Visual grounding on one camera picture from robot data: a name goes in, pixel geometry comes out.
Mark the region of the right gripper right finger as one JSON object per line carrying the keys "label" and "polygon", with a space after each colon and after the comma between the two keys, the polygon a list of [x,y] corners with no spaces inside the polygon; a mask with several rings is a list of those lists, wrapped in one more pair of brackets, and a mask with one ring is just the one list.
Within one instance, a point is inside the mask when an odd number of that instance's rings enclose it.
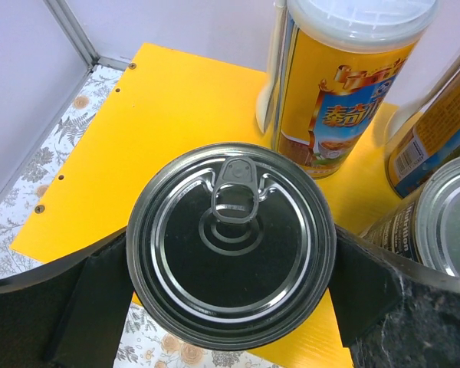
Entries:
{"label": "right gripper right finger", "polygon": [[355,367],[460,367],[460,278],[337,227],[329,290]]}

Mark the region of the silver pull-tab can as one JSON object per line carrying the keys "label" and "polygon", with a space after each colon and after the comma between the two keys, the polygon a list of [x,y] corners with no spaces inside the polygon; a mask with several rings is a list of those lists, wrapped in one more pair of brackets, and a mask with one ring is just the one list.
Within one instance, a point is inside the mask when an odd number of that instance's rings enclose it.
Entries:
{"label": "silver pull-tab can", "polygon": [[288,158],[246,143],[194,149],[140,193],[126,228],[136,295],[187,343],[248,350],[313,313],[337,237],[316,182]]}
{"label": "silver pull-tab can", "polygon": [[460,278],[460,157],[439,168],[360,237]]}

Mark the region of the tall can with plastic lid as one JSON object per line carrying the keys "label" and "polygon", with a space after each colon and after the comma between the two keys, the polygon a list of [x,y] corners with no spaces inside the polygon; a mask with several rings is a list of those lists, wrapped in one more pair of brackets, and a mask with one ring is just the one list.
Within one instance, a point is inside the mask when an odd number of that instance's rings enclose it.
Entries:
{"label": "tall can with plastic lid", "polygon": [[386,176],[402,198],[460,156],[460,54],[423,97],[392,115],[385,141]]}

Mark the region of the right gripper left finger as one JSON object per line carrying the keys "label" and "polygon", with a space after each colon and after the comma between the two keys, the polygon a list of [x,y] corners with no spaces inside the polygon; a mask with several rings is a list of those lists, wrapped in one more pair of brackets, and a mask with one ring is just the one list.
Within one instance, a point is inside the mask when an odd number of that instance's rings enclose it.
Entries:
{"label": "right gripper left finger", "polygon": [[0,279],[0,367],[112,367],[133,296],[126,231]]}

